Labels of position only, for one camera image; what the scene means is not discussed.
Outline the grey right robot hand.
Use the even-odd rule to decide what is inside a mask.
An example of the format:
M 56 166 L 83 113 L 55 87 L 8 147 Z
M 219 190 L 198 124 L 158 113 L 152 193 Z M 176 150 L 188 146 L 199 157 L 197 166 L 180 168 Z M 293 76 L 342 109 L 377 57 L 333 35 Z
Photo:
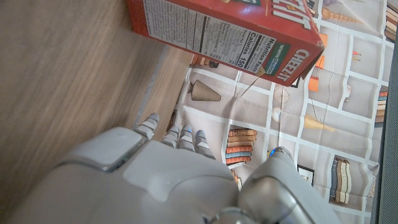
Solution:
M 9 223 L 338 223 L 331 206 L 277 147 L 243 183 L 217 161 L 203 131 L 159 115 L 112 128 L 61 158 Z

